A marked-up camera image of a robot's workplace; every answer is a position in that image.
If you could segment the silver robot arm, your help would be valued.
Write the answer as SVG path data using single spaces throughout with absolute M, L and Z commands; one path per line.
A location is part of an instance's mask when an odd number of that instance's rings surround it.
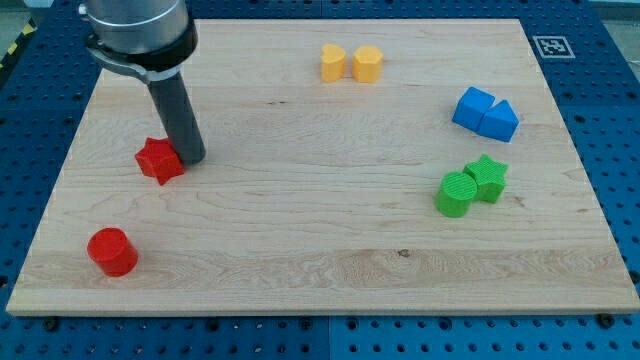
M 145 84 L 176 76 L 195 51 L 195 21 L 184 0 L 82 0 L 91 26 L 85 46 L 104 69 Z

